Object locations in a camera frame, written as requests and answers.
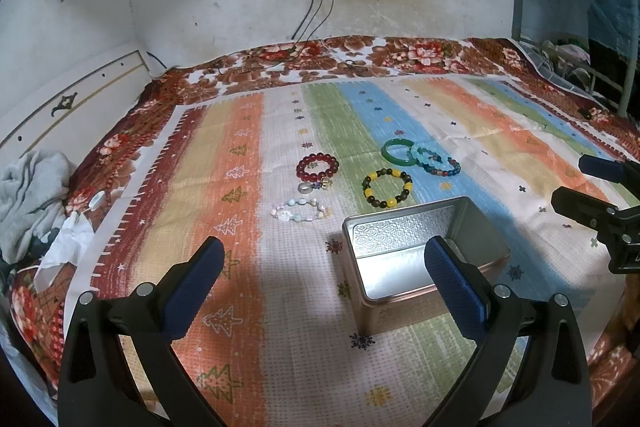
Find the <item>green jade bangle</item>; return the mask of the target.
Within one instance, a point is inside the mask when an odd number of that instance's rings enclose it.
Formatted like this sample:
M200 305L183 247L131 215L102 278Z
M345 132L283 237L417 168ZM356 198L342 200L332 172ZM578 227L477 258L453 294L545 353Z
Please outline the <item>green jade bangle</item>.
M391 164L400 167L415 166L418 161L411 152L414 142L408 139L390 139L381 147L382 156Z

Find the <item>floral red bedsheet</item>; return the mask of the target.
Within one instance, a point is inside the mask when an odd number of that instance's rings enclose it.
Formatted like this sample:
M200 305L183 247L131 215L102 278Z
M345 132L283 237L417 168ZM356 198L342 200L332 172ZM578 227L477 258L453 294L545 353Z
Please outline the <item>floral red bedsheet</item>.
M145 88L137 105L86 157L76 173L66 207L87 210L92 196L105 191L103 206L88 214L98 231L179 107L297 83L448 75L496 78L522 95L540 98L553 112L602 133L604 154L599 157L639 156L639 133L633 124L572 89L555 86L509 40L348 36L262 46L166 72ZM434 152L436 170L429 173L431 176L452 178L460 173L456 160ZM21 358L17 368L42 413L50 419L58 416L62 326L70 313L68 291L76 272L73 267L64 268L53 286L38 294L35 272L26 269L17 274L10 292L11 323L20 333L16 345L29 350L29 356ZM591 376L593 421L600 421L631 395L639 377L639 365L623 345L623 317L638 311L632 302L636 282L621 278L624 288L620 299L598 339L586 343L582 332Z

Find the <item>white crumpled tissue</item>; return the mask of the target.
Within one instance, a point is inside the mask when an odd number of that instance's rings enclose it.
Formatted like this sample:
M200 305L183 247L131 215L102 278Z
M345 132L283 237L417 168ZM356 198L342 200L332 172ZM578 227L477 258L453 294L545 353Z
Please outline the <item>white crumpled tissue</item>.
M58 276L58 272L69 263L77 267L93 240L91 222L83 213L73 211L62 224L51 247L41 260L34 277L37 293L46 291Z

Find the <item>small white oval object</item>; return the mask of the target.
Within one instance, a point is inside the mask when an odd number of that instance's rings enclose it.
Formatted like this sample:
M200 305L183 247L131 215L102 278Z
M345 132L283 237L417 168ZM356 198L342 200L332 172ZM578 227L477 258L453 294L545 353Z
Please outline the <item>small white oval object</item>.
M105 201L106 201L106 192L99 191L98 193L92 196L92 199L89 200L88 208L90 211L96 211L98 208L100 208L104 204Z

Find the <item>silver metal tin box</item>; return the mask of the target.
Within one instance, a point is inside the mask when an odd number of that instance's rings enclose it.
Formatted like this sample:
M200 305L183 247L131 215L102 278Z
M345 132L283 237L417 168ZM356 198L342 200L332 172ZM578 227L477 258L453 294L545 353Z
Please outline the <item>silver metal tin box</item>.
M439 289L460 289L435 272L448 251L495 282L510 249L468 196L349 217L341 254L357 331L373 336L447 311Z

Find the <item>grey crumpled cloth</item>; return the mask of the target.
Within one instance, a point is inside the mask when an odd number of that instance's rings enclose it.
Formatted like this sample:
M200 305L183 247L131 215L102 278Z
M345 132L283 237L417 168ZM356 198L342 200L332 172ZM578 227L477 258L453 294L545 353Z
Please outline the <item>grey crumpled cloth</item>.
M73 165L59 150L31 150L1 173L1 257L21 261L32 239L65 221Z

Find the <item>white bed headboard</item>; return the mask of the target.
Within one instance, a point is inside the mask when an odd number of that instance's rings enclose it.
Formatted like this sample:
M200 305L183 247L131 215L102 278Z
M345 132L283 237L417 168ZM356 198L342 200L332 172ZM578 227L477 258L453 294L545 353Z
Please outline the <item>white bed headboard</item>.
M1 165L31 150L59 150L79 165L151 80L135 42L64 72L1 116Z

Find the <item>striped colourful mat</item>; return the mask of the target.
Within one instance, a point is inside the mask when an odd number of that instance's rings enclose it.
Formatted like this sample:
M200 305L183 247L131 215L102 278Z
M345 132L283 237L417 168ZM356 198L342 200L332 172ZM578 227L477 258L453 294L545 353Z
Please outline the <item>striped colourful mat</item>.
M364 176L389 139L426 142L457 176L411 170L410 202L468 196L511 257L522 297L562 291L594 343L624 288L590 231L551 208L559 186L618 207L623 187L584 176L604 136L496 78L320 81L179 107L96 232L68 298L126 296L209 236L224 271L175 344L231 426L419 426L473 346L449 315L357 337L341 267L343 221L370 211Z

